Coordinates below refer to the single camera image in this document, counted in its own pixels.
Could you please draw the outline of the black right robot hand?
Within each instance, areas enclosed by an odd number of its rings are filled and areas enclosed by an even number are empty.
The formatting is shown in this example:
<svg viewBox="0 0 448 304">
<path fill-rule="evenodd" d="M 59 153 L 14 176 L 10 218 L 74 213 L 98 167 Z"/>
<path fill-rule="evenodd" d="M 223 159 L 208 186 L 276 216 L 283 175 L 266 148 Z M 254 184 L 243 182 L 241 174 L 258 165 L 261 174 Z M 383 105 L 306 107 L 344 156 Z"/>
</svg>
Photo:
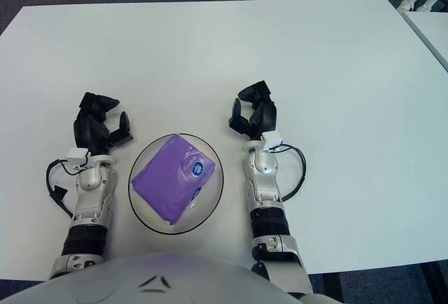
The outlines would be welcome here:
<svg viewBox="0 0 448 304">
<path fill-rule="evenodd" d="M 262 133 L 276 130 L 277 108 L 270 98 L 266 82 L 259 81 L 241 90 L 234 100 L 229 126 L 250 140 L 261 140 Z M 249 119 L 241 115 L 241 101 L 251 103 L 253 113 Z"/>
</svg>

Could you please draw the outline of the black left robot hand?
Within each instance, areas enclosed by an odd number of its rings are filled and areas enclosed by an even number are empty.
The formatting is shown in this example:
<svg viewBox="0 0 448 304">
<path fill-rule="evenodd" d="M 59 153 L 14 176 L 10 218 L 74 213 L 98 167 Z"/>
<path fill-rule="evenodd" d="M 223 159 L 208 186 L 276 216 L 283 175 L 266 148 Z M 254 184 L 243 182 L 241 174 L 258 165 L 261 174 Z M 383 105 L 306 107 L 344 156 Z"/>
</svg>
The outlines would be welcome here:
<svg viewBox="0 0 448 304">
<path fill-rule="evenodd" d="M 119 105 L 111 97 L 86 92 L 80 102 L 80 111 L 73 123 L 74 137 L 78 148 L 87 148 L 93 156 L 108 155 L 111 148 L 122 146 L 133 140 L 128 115 L 120 114 L 119 127 L 110 131 L 104 124 L 106 113 Z"/>
</svg>

